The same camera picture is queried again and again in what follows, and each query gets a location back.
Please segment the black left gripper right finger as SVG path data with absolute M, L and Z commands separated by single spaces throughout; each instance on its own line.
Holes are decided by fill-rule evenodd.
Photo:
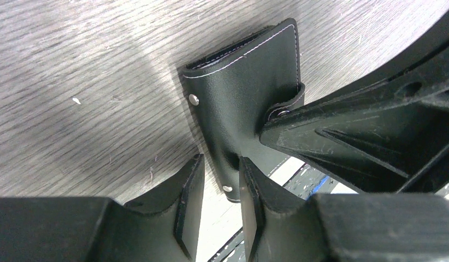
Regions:
M 433 194 L 314 194 L 315 234 L 283 261 L 449 261 L 449 201 Z M 265 261 L 270 261 L 266 254 Z

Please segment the black leather card holder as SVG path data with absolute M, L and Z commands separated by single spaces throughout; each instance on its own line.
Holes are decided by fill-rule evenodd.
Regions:
M 240 201 L 239 158 L 250 158 L 265 174 L 287 155 L 260 143 L 270 120 L 304 104 L 296 20 L 287 18 L 182 68 L 220 188 Z

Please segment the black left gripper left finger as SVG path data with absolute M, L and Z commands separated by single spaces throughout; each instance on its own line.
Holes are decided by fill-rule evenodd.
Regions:
M 119 204 L 107 197 L 0 198 L 0 261 L 194 261 L 205 160 Z

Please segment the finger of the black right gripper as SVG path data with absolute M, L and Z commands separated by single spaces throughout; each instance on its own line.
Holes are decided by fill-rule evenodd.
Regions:
M 367 76 L 267 122 L 262 144 L 364 192 L 449 183 L 449 14 Z

